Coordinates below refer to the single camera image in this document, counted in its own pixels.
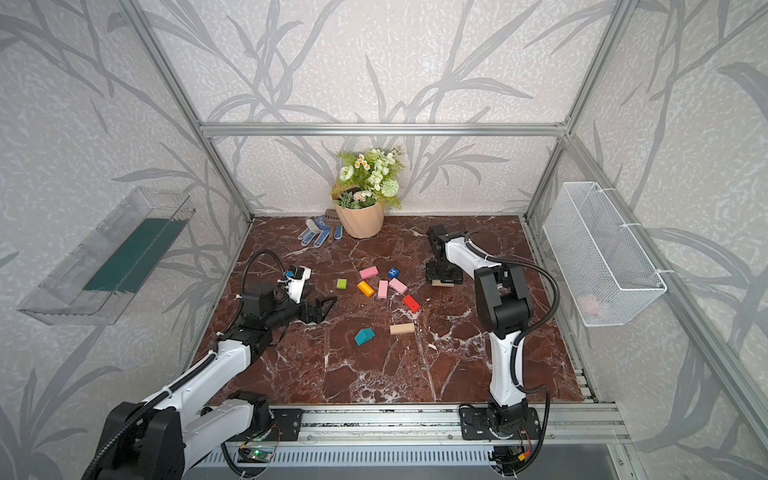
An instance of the pink block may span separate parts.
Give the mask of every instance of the pink block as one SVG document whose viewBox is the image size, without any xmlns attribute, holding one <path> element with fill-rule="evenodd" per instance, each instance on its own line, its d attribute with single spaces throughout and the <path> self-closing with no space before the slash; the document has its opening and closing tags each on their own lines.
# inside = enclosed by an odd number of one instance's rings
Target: pink block
<svg viewBox="0 0 768 480">
<path fill-rule="evenodd" d="M 362 277 L 363 280 L 365 280 L 366 278 L 370 278 L 374 275 L 379 275 L 379 269 L 376 268 L 375 266 L 366 268 L 365 270 L 360 270 L 360 276 Z"/>
<path fill-rule="evenodd" d="M 387 287 L 387 281 L 386 280 L 379 280 L 379 298 L 386 298 L 386 287 Z"/>
<path fill-rule="evenodd" d="M 393 278 L 389 281 L 389 286 L 397 290 L 397 293 L 403 293 L 408 289 L 407 286 L 405 286 L 400 280 L 397 280 L 396 278 Z"/>
</svg>

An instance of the reddish brown marble surface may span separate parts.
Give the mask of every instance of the reddish brown marble surface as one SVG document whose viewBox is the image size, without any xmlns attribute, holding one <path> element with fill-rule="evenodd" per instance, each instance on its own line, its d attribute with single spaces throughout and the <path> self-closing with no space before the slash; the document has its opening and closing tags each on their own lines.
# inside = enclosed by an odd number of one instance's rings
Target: reddish brown marble surface
<svg viewBox="0 0 768 480">
<path fill-rule="evenodd" d="M 310 283 L 320 295 L 337 295 L 338 304 L 326 322 L 318 326 L 292 323 L 283 341 L 270 348 L 249 369 L 239 374 L 214 398 L 218 402 L 238 389 L 265 393 L 271 403 L 350 402 L 485 402 L 491 381 L 490 343 L 475 313 L 472 279 L 451 288 L 431 286 L 424 280 L 424 264 L 431 258 L 426 231 L 444 223 L 448 232 L 480 230 L 473 240 L 484 250 L 503 256 L 531 259 L 517 217 L 387 217 L 382 231 L 371 239 L 347 235 L 329 238 L 320 248 L 302 248 L 297 236 L 303 218 L 256 219 L 240 253 L 237 267 L 198 350 L 198 358 L 213 345 L 237 308 L 234 298 L 249 255 L 269 248 L 281 256 L 284 266 L 313 269 Z M 388 300 L 366 297 L 357 289 L 359 270 L 377 266 L 379 276 L 368 280 L 378 289 L 386 271 L 400 270 L 422 309 L 411 314 L 402 295 L 390 289 Z M 248 282 L 258 276 L 277 280 L 271 258 L 262 256 L 251 269 Z M 346 278 L 346 290 L 336 280 Z M 538 274 L 526 271 L 535 301 L 535 320 L 548 308 Z M 416 331 L 389 335 L 389 325 L 414 322 Z M 358 346 L 354 336 L 370 327 L 376 337 Z M 275 341 L 280 332 L 275 334 Z M 526 386 L 543 382 L 555 402 L 580 402 L 581 391 L 565 345 L 554 320 L 525 340 L 523 377 Z M 542 394 L 528 396 L 532 402 Z"/>
</svg>

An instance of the transparent plastic bin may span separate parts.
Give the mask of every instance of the transparent plastic bin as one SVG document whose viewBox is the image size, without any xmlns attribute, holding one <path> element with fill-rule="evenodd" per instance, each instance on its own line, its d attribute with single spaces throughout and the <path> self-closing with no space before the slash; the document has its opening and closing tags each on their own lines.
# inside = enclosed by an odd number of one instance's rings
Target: transparent plastic bin
<svg viewBox="0 0 768 480">
<path fill-rule="evenodd" d="M 595 182 L 563 183 L 544 232 L 586 326 L 624 325 L 667 291 L 632 228 Z"/>
<path fill-rule="evenodd" d="M 137 188 L 19 306 L 49 325 L 112 325 L 195 210 Z"/>
</svg>

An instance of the wallpaper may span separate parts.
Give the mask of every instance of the wallpaper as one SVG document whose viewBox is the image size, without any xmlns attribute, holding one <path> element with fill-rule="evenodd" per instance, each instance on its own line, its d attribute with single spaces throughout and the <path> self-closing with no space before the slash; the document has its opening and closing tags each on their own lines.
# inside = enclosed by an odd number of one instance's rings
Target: wallpaper
<svg viewBox="0 0 768 480">
<path fill-rule="evenodd" d="M 575 131 L 768 392 L 768 2 L 644 7 Z M 566 156 L 531 219 L 540 240 L 559 185 L 580 180 Z M 663 300 L 622 327 L 585 329 L 569 294 L 562 312 L 651 478 L 768 478 L 764 453 Z"/>
<path fill-rule="evenodd" d="M 0 2 L 0 468 L 80 478 L 104 418 L 174 378 L 247 230 L 112 2 Z M 113 326 L 17 311 L 135 187 L 197 212 Z"/>
<path fill-rule="evenodd" d="M 336 153 L 416 151 L 400 174 L 403 214 L 519 214 L 549 160 L 551 137 L 221 137 L 216 145 L 254 212 L 318 214 L 333 207 Z"/>
<path fill-rule="evenodd" d="M 766 394 L 767 15 L 636 12 L 576 129 Z"/>
<path fill-rule="evenodd" d="M 206 122 L 556 122 L 614 0 L 141 0 Z"/>
</svg>

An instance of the flower pot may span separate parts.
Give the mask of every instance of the flower pot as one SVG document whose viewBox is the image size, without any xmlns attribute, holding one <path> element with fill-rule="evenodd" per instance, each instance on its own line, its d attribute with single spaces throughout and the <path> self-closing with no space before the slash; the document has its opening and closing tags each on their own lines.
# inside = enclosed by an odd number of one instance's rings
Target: flower pot
<svg viewBox="0 0 768 480">
<path fill-rule="evenodd" d="M 336 213 L 339 214 L 344 230 L 355 238 L 373 237 L 384 225 L 384 206 L 381 204 L 360 209 L 336 205 Z"/>
</svg>

